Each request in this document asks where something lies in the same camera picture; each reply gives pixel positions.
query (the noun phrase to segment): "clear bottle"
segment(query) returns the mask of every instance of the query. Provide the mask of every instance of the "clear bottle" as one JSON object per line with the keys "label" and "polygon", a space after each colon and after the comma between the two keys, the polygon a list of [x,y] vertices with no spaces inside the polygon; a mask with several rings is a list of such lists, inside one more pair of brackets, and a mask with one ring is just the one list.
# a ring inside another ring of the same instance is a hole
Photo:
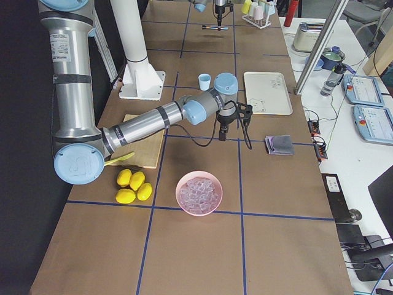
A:
{"label": "clear bottle", "polygon": [[329,78],[324,83],[324,86],[321,89],[321,95],[329,96],[332,94],[334,87],[341,83],[341,80],[344,77],[344,73],[346,72],[346,65],[343,63],[337,63],[337,65],[333,68],[330,73]]}

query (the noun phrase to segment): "toaster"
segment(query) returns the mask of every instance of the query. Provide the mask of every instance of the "toaster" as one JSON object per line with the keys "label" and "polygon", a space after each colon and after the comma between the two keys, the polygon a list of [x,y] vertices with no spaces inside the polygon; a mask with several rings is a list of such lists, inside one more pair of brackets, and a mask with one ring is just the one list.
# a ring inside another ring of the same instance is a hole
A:
{"label": "toaster", "polygon": [[294,39],[294,49],[311,52],[323,27],[323,23],[300,23]]}

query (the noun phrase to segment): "red bottle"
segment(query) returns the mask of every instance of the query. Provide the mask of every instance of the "red bottle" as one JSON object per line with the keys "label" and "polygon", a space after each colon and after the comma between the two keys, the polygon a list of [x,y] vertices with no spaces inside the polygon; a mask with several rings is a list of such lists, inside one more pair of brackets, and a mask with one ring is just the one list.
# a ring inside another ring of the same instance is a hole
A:
{"label": "red bottle", "polygon": [[288,14],[285,18],[284,26],[288,27],[292,23],[292,19],[294,18],[296,8],[299,4],[299,0],[291,0],[289,4]]}

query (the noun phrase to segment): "white table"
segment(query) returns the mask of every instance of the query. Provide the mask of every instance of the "white table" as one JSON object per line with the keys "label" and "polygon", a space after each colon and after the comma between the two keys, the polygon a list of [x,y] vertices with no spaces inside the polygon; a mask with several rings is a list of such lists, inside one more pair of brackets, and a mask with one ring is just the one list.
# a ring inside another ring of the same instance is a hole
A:
{"label": "white table", "polygon": [[[295,78],[298,80],[305,65],[307,53],[296,52],[292,42],[300,22],[325,22],[323,19],[294,18],[289,28],[283,26],[285,18],[280,18],[282,31],[291,58]],[[345,20],[339,20],[335,26],[334,33],[330,38],[328,47],[339,46],[346,54],[344,62],[354,65],[365,57],[365,52],[357,41]],[[367,57],[362,64],[353,68],[358,74],[364,75],[362,65],[367,62]],[[318,113],[320,118],[335,118],[335,113],[330,105],[331,97],[324,97],[319,92],[324,81],[328,78],[330,71],[314,71],[308,79],[302,93],[302,103],[307,109]],[[386,87],[379,79],[379,86],[383,93],[387,93]],[[343,101],[344,91],[337,86],[333,91],[333,106],[338,111]],[[393,99],[383,96],[385,105],[393,111]],[[321,136],[329,141],[335,121],[320,121]],[[322,161],[321,173],[335,173],[340,180],[348,208],[356,208],[362,213],[362,220],[357,224],[363,235],[380,235],[382,238],[389,236],[382,220],[376,211],[374,203],[368,191],[370,185],[377,177],[393,165],[393,146],[366,143],[360,137],[352,118],[352,105],[344,100],[332,139],[327,151],[328,160]],[[352,287],[355,291],[371,292],[375,282],[361,282],[357,279],[353,270],[348,269]],[[380,288],[391,289],[385,280],[379,284]]]}

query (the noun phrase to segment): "yellow fruit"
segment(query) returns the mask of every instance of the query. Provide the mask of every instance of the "yellow fruit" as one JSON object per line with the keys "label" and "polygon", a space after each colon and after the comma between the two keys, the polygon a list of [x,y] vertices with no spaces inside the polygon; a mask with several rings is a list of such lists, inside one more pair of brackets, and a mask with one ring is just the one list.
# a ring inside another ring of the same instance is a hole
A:
{"label": "yellow fruit", "polygon": [[151,183],[144,183],[138,190],[138,200],[139,201],[146,201],[152,195],[152,184]]}
{"label": "yellow fruit", "polygon": [[130,169],[123,169],[117,175],[117,184],[121,187],[126,187],[130,184],[130,179],[132,176],[132,172]]}
{"label": "yellow fruit", "polygon": [[135,200],[135,192],[131,189],[119,189],[116,194],[116,201],[121,204],[129,204]]}
{"label": "yellow fruit", "polygon": [[141,171],[138,171],[131,176],[130,186],[134,191],[137,191],[144,182],[145,174],[143,174]]}

